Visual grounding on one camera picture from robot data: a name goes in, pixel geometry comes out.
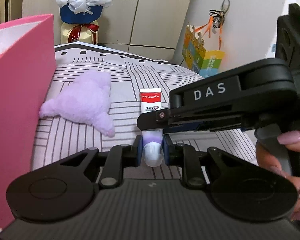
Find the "right hand pink nails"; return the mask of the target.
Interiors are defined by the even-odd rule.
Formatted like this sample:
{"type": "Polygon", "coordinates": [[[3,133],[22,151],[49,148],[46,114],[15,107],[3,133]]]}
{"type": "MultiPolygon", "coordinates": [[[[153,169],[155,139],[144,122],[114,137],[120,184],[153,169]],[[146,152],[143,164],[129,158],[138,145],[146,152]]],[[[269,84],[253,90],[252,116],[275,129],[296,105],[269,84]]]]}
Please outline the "right hand pink nails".
{"type": "Polygon", "coordinates": [[[256,160],[260,167],[289,180],[298,192],[291,215],[300,221],[300,129],[282,133],[277,125],[255,131],[256,160]]]}

